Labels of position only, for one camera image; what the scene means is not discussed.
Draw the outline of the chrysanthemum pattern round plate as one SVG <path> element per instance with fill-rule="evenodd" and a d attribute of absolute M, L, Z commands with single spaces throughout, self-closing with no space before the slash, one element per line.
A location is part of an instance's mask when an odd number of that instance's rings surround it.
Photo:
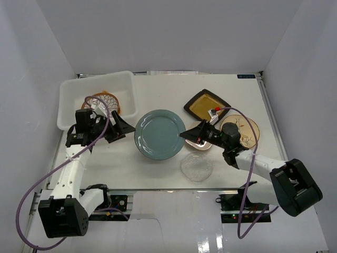
<path fill-rule="evenodd" d="M 116 96 L 110 94 L 110 93 L 96 93 L 93 95 L 96 98 L 100 98 L 105 103 L 108 104 L 108 107 L 110 109 L 114 109 L 118 114 L 121 112 L 120 104 Z M 81 109 L 88 109 L 90 108 L 90 105 L 97 99 L 89 98 L 86 102 L 84 102 L 81 106 Z"/>

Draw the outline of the cream bird pattern plate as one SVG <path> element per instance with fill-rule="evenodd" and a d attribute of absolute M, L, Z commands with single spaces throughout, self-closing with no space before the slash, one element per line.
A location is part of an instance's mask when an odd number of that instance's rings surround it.
<path fill-rule="evenodd" d="M 225 123 L 235 123 L 238 127 L 238 131 L 241 135 L 240 138 L 240 143 L 242 146 L 246 148 L 253 148 L 256 146 L 256 140 L 254 137 L 254 133 L 247 122 L 247 120 L 239 115 L 239 114 L 234 114 L 234 115 L 229 115 L 227 116 L 221 123 L 220 129 L 223 127 Z"/>

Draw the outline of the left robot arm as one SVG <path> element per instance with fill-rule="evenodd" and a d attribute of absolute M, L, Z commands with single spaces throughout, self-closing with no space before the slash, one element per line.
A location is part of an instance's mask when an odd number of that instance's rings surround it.
<path fill-rule="evenodd" d="M 94 184 L 81 190 L 84 170 L 95 140 L 103 138 L 112 143 L 135 131 L 116 111 L 105 116 L 90 109 L 80 109 L 75 112 L 75 120 L 67 133 L 66 165 L 62 167 L 49 198 L 38 205 L 48 238 L 84 236 L 90 215 L 95 210 L 111 207 L 107 185 Z"/>

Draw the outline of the teal round plate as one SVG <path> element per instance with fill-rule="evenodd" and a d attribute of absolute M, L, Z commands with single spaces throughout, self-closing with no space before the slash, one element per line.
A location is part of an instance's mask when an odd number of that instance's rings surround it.
<path fill-rule="evenodd" d="M 134 132 L 139 152 L 152 160 L 167 160 L 178 154 L 185 143 L 182 119 L 170 110 L 158 109 L 143 115 Z"/>

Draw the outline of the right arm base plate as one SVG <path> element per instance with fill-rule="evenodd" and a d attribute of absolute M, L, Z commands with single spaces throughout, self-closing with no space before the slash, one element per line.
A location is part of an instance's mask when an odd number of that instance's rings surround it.
<path fill-rule="evenodd" d="M 239 194 L 220 194 L 215 202 L 221 207 L 222 224 L 238 223 L 242 198 Z M 252 223 L 262 212 L 265 204 L 245 201 L 241 223 Z"/>

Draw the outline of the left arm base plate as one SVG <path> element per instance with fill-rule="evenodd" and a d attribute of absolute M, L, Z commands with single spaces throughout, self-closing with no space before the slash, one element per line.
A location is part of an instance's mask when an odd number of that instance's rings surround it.
<path fill-rule="evenodd" d="M 110 208 L 120 210 L 124 215 L 118 211 L 103 211 L 96 212 L 89 217 L 90 221 L 128 221 L 131 215 L 133 206 L 133 197 L 128 195 L 111 195 Z"/>

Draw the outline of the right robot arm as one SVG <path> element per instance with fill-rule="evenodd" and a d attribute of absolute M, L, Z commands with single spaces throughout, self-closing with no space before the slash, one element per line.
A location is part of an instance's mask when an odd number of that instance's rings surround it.
<path fill-rule="evenodd" d="M 256 203 L 281 207 L 296 217 L 323 198 L 323 193 L 302 161 L 282 161 L 254 154 L 240 143 L 241 135 L 234 123 L 225 123 L 221 130 L 207 121 L 180 133 L 180 137 L 196 144 L 210 143 L 223 149 L 225 162 L 236 169 L 251 171 L 269 181 L 259 187 L 250 181 L 238 188 L 238 205 L 244 210 Z"/>

